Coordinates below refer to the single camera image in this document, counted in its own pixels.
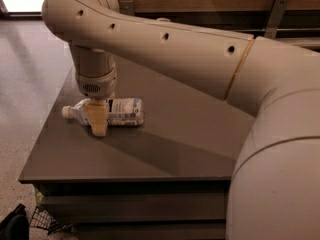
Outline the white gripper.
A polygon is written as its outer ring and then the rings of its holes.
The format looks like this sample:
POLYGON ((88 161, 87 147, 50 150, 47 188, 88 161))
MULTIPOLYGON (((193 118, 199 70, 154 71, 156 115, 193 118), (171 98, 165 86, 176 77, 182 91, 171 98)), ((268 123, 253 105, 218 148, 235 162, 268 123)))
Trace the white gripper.
POLYGON ((114 56, 99 49, 70 45, 75 66, 75 79, 79 91, 89 97, 85 105, 92 133, 104 137, 107 131, 108 105, 105 100, 112 97, 117 85, 117 66, 114 56))

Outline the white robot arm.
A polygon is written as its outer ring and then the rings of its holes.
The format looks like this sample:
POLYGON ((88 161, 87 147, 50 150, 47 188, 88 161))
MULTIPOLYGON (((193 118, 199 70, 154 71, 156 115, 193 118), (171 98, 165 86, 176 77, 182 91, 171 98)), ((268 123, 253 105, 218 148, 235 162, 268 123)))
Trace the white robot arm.
POLYGON ((320 53, 124 15, 118 0, 44 0, 42 19, 70 47, 96 136, 106 133, 117 56, 254 116, 232 175, 226 240, 320 240, 320 53))

